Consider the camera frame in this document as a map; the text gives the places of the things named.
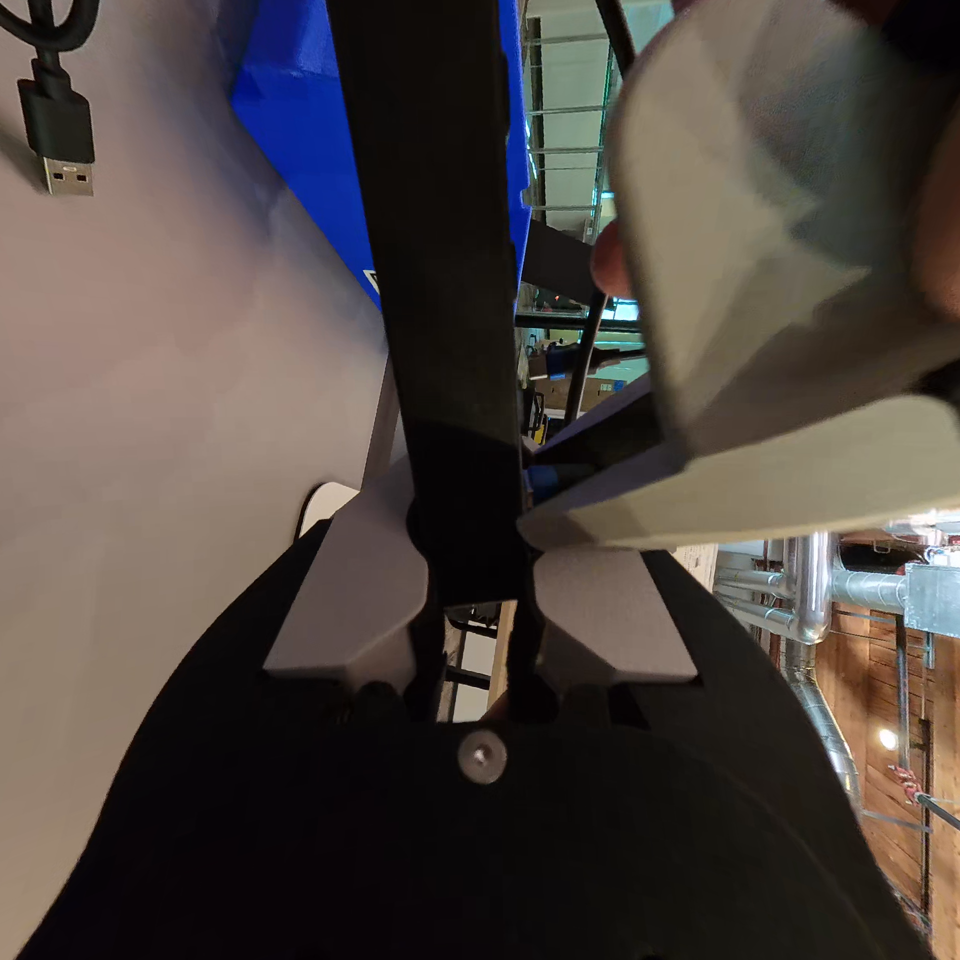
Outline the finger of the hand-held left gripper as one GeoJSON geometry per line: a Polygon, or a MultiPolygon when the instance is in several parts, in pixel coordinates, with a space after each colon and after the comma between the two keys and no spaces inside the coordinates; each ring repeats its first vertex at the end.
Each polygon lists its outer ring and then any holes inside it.
{"type": "Polygon", "coordinates": [[[908,394],[685,466],[660,443],[534,506],[518,531],[539,551],[672,549],[880,528],[958,502],[958,411],[908,394]]]}

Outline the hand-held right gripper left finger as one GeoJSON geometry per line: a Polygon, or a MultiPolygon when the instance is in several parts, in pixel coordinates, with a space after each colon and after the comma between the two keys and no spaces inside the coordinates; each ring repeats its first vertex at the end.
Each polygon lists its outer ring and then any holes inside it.
{"type": "Polygon", "coordinates": [[[446,618],[410,533],[414,506],[401,458],[334,514],[263,663],[270,678],[387,685],[410,717],[437,716],[446,618]]]}

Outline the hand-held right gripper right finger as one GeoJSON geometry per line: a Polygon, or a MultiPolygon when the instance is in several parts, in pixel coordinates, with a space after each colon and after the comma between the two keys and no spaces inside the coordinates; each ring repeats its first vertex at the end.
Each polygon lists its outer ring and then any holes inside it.
{"type": "Polygon", "coordinates": [[[608,718],[621,690],[698,679],[640,551],[554,549],[514,585],[513,717],[608,718]]]}

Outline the black usb hub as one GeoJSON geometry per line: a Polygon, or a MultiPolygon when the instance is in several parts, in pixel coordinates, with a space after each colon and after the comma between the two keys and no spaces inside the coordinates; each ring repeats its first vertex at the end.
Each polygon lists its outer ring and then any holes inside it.
{"type": "Polygon", "coordinates": [[[514,245],[496,2],[329,2],[414,482],[443,606],[519,599],[514,245]]]}

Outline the blue plastic bin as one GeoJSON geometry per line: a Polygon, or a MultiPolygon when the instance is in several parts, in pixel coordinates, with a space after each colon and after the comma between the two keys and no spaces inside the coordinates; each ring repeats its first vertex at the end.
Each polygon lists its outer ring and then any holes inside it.
{"type": "MultiPolygon", "coordinates": [[[[506,70],[507,210],[515,260],[513,304],[532,220],[523,91],[520,7],[497,3],[506,70]]],[[[347,270],[380,308],[349,121],[327,2],[256,2],[246,50],[230,92],[240,123],[304,207],[347,270]]]]}

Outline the person's left hand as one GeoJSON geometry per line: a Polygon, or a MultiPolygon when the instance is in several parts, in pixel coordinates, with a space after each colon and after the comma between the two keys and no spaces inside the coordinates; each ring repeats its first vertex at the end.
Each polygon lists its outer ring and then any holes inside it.
{"type": "Polygon", "coordinates": [[[618,219],[609,222],[599,233],[592,248],[590,270],[595,286],[606,296],[618,300],[634,298],[618,219]]]}

